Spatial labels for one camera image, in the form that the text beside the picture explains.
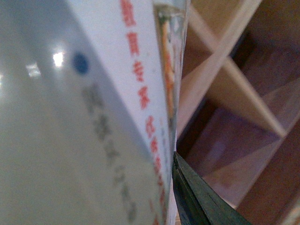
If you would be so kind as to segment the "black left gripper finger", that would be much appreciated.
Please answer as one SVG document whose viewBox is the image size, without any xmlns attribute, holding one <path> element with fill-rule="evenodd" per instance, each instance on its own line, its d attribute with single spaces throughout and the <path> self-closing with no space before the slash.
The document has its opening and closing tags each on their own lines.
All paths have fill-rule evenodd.
<svg viewBox="0 0 300 225">
<path fill-rule="evenodd" d="M 173 155 L 173 190 L 182 225 L 249 225 L 177 153 Z"/>
</svg>

